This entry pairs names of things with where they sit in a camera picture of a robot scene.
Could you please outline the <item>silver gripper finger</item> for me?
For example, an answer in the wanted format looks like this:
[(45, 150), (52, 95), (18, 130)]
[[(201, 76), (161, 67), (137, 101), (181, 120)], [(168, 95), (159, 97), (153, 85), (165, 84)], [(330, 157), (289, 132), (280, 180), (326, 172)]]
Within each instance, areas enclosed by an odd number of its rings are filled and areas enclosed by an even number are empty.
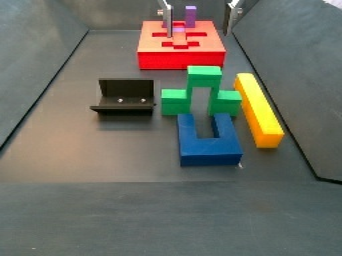
[(223, 34), (228, 35), (241, 10), (243, 0), (229, 0), (224, 5)]
[(172, 5), (167, 3), (167, 0), (157, 0), (160, 9), (157, 15), (163, 17), (163, 27), (167, 29), (167, 37), (172, 37)]

